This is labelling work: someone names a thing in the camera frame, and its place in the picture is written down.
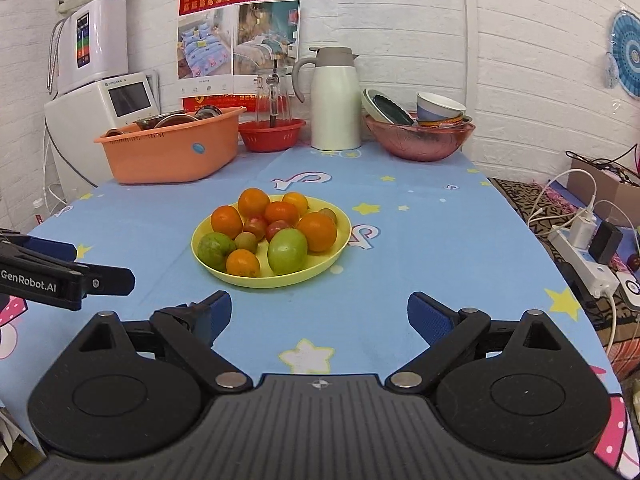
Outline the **red plum back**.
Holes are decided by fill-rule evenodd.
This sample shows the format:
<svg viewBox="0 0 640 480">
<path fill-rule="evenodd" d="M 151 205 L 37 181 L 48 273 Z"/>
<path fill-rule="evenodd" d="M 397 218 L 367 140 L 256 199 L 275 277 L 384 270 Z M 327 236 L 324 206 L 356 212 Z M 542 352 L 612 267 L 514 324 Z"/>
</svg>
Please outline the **red plum back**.
<svg viewBox="0 0 640 480">
<path fill-rule="evenodd" d="M 248 218 L 243 226 L 243 231 L 252 233 L 258 242 L 265 238 L 267 229 L 268 223 L 261 216 Z"/>
</svg>

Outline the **white countertop appliance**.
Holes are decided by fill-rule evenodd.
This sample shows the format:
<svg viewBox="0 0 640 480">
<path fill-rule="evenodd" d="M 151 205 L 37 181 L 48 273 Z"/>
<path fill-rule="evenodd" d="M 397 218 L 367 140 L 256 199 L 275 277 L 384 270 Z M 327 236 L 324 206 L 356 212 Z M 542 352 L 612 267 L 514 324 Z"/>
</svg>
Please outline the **white countertop appliance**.
<svg viewBox="0 0 640 480">
<path fill-rule="evenodd" d="M 104 149 L 96 139 L 112 129 L 160 114 L 153 93 L 157 73 L 104 79 L 59 96 L 44 106 L 64 198 L 77 200 L 113 179 Z"/>
</svg>

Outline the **small orange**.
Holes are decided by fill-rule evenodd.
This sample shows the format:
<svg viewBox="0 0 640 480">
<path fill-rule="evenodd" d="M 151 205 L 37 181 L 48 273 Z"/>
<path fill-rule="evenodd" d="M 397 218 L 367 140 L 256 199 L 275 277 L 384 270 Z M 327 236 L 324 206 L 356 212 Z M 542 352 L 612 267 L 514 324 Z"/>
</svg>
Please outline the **small orange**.
<svg viewBox="0 0 640 480">
<path fill-rule="evenodd" d="M 282 202 L 294 206 L 298 212 L 299 217 L 303 217 L 309 209 L 308 200 L 306 196 L 299 192 L 288 192 L 283 195 Z"/>
<path fill-rule="evenodd" d="M 262 275 L 262 268 L 254 252 L 240 248 L 228 255 L 226 272 L 241 278 L 259 278 Z"/>
</svg>

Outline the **red plum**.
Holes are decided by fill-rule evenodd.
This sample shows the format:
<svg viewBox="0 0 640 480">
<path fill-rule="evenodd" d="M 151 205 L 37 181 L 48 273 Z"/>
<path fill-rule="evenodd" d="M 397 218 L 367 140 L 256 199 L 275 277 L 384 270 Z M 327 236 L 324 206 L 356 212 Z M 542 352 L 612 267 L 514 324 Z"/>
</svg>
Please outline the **red plum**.
<svg viewBox="0 0 640 480">
<path fill-rule="evenodd" d="M 267 229 L 268 223 L 261 216 L 248 218 L 243 226 L 243 231 L 252 233 L 258 242 L 265 238 Z"/>
<path fill-rule="evenodd" d="M 268 240 L 268 242 L 271 242 L 273 237 L 275 237 L 280 231 L 289 229 L 290 227 L 291 226 L 288 224 L 288 222 L 284 220 L 273 221 L 269 226 L 267 226 L 265 238 L 266 240 Z"/>
</svg>

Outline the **cardboard box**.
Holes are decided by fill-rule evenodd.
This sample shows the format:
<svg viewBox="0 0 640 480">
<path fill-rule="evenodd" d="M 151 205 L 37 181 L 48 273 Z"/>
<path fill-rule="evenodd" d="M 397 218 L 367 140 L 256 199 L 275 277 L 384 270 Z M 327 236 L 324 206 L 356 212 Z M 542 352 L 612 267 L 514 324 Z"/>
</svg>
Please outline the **cardboard box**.
<svg viewBox="0 0 640 480">
<path fill-rule="evenodd" d="M 597 193 L 594 199 L 596 215 L 616 226 L 629 226 L 627 216 L 634 226 L 639 225 L 639 187 L 622 182 L 611 171 L 597 169 L 586 162 L 574 159 L 570 165 L 572 169 L 582 169 L 591 174 L 597 183 Z M 591 200 L 593 184 L 590 177 L 582 172 L 572 172 L 568 175 L 567 191 L 579 198 L 584 204 Z"/>
</svg>

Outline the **red fu wall calendar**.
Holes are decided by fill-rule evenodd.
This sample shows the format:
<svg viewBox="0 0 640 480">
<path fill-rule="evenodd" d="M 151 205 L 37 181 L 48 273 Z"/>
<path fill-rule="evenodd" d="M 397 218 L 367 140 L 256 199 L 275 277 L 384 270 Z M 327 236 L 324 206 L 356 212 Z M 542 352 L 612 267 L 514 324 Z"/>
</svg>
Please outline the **red fu wall calendar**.
<svg viewBox="0 0 640 480">
<path fill-rule="evenodd" d="M 255 109 L 271 70 L 288 76 L 298 60 L 299 0 L 179 0 L 178 91 L 186 110 Z"/>
</svg>

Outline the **white thermos jug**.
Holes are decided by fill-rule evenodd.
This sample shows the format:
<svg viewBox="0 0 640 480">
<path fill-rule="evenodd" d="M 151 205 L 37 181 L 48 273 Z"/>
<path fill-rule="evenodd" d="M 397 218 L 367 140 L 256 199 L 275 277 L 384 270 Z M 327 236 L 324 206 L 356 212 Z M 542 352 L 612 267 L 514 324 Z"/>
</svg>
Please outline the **white thermos jug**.
<svg viewBox="0 0 640 480">
<path fill-rule="evenodd" d="M 297 61 L 292 69 L 292 85 L 299 102 L 305 102 L 299 73 L 314 66 L 310 87 L 310 143 L 320 151 L 354 150 L 361 145 L 361 87 L 355 66 L 358 58 L 343 46 L 311 46 L 314 56 Z"/>
</svg>

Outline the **green white plate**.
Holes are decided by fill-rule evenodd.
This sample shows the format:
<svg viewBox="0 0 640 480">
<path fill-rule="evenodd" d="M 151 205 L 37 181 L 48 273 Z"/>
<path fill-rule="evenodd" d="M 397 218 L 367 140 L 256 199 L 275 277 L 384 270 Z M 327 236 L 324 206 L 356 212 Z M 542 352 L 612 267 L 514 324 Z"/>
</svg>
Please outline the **green white plate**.
<svg viewBox="0 0 640 480">
<path fill-rule="evenodd" d="M 364 111 L 377 122 L 400 126 L 414 125 L 414 119 L 408 112 L 378 90 L 363 89 L 361 103 Z"/>
</svg>

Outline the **large orange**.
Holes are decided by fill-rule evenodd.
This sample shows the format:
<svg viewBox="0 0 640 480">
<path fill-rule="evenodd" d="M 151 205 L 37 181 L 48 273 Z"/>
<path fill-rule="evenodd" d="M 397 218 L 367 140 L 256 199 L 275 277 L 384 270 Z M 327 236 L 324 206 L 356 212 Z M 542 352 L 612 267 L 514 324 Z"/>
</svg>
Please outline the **large orange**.
<svg viewBox="0 0 640 480">
<path fill-rule="evenodd" d="M 259 188 L 246 188 L 239 196 L 236 208 L 244 219 L 262 217 L 270 204 L 270 197 Z"/>
</svg>

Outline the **red plum front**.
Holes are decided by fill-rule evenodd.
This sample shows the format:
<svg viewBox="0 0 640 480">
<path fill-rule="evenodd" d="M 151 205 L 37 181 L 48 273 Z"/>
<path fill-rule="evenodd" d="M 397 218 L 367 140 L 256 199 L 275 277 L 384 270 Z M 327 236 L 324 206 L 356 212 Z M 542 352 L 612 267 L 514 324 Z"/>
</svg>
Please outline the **red plum front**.
<svg viewBox="0 0 640 480">
<path fill-rule="evenodd" d="M 288 222 L 284 220 L 273 221 L 269 226 L 267 226 L 265 238 L 266 240 L 268 240 L 268 242 L 271 242 L 273 237 L 275 237 L 280 231 L 289 229 L 290 227 L 291 226 L 288 224 Z"/>
</svg>

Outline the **dark orange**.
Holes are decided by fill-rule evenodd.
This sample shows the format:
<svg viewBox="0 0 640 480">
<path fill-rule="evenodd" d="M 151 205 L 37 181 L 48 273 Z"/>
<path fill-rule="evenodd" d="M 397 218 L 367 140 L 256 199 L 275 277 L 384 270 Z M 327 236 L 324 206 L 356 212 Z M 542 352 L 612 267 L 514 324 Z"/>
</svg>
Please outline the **dark orange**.
<svg viewBox="0 0 640 480">
<path fill-rule="evenodd" d="M 216 208 L 209 217 L 212 230 L 227 235 L 232 240 L 237 237 L 244 228 L 243 219 L 239 211 L 231 205 L 222 205 Z"/>
</svg>

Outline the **pink glass bowl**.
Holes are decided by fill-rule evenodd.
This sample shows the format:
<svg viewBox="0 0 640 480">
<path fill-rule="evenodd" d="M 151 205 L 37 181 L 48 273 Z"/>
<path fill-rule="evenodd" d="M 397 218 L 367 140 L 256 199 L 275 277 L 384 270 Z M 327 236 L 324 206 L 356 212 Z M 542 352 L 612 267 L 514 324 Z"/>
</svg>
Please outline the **pink glass bowl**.
<svg viewBox="0 0 640 480">
<path fill-rule="evenodd" d="M 457 125 L 425 127 L 386 124 L 364 118 L 370 133 L 390 154 L 413 162 L 438 162 L 459 151 L 475 130 L 469 117 Z"/>
</svg>

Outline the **brown kiwi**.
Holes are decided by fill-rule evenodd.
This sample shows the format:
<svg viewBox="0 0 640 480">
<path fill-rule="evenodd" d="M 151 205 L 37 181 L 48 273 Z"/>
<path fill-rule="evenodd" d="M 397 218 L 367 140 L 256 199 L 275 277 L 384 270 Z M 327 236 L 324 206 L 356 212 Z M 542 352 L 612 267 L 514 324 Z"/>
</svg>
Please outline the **brown kiwi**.
<svg viewBox="0 0 640 480">
<path fill-rule="evenodd" d="M 258 238 L 252 232 L 243 231 L 234 239 L 235 247 L 254 254 L 257 252 Z"/>
<path fill-rule="evenodd" d="M 337 224 L 337 216 L 336 216 L 335 212 L 332 209 L 330 209 L 330 208 L 322 208 L 322 209 L 319 210 L 319 214 L 323 214 L 324 216 L 326 216 L 329 219 L 331 219 L 334 224 Z"/>
</svg>

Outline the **orange with stem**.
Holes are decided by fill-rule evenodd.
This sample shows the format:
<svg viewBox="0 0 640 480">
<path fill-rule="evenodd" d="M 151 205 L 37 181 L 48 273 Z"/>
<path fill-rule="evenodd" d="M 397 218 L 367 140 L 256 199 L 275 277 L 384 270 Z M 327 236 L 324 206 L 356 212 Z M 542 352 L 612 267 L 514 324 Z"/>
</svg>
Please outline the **orange with stem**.
<svg viewBox="0 0 640 480">
<path fill-rule="evenodd" d="M 310 212 L 297 222 L 296 229 L 306 237 L 310 252 L 326 252 L 337 239 L 335 222 L 322 212 Z"/>
</svg>

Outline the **glass pitcher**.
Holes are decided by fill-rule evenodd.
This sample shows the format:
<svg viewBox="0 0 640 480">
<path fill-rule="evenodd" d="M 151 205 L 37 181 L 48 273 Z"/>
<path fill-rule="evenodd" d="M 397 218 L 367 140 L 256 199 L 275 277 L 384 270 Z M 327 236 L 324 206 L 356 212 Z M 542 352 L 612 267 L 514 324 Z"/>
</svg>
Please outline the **glass pitcher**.
<svg viewBox="0 0 640 480">
<path fill-rule="evenodd" d="M 260 128 L 284 126 L 292 120 L 288 74 L 275 58 L 256 77 L 255 117 Z"/>
</svg>

